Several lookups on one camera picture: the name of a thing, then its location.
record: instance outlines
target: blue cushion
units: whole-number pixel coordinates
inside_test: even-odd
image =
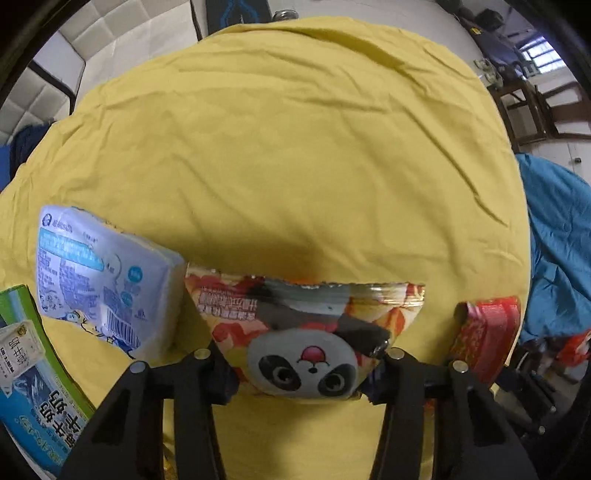
[[[10,145],[0,147],[0,191],[10,183]]]

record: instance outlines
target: blue cloth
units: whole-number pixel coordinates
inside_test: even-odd
[[[0,192],[10,183],[10,145],[0,147]]]
[[[29,125],[23,127],[12,139],[10,145],[10,177],[17,174],[18,167],[27,161],[35,147],[45,137],[51,124]]]
[[[560,165],[516,155],[531,228],[531,290],[520,341],[591,328],[591,187]]]

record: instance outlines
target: milk carton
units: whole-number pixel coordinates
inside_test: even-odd
[[[133,358],[156,360],[170,346],[185,269],[180,254],[89,212],[55,205],[41,210],[41,314],[78,323]]]

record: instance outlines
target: wrinkled fabric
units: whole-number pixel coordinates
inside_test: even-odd
[[[591,328],[591,187],[570,170],[518,154],[531,227],[531,289],[520,342]]]
[[[484,86],[442,46],[347,18],[236,25],[88,93],[0,195],[0,286],[34,290],[51,203],[231,273],[424,283],[397,342],[422,361],[445,358],[458,302],[525,303],[530,284],[519,170]],[[129,359],[43,323],[99,404]],[[209,338],[187,295],[167,360]],[[214,412],[230,479],[353,480],[369,476],[384,408],[238,394]]]

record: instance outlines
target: chair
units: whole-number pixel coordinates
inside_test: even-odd
[[[548,104],[549,98],[572,89],[579,92],[579,95],[582,98],[581,100],[556,106],[550,106]],[[515,92],[518,90],[522,92],[524,96],[523,99],[516,95]],[[556,124],[563,122],[591,121],[591,101],[577,82],[566,83],[558,88],[541,93],[537,86],[532,85],[527,80],[517,79],[513,82],[507,83],[500,89],[493,89],[490,87],[489,91],[499,109],[499,113],[505,124],[514,152],[519,151],[520,145],[526,145],[542,140],[591,140],[591,134],[559,132],[556,126]],[[502,101],[502,97],[505,95],[512,95],[519,101],[506,106]],[[514,110],[523,106],[529,108],[534,120],[536,132],[535,134],[517,137],[509,119],[508,110]]]

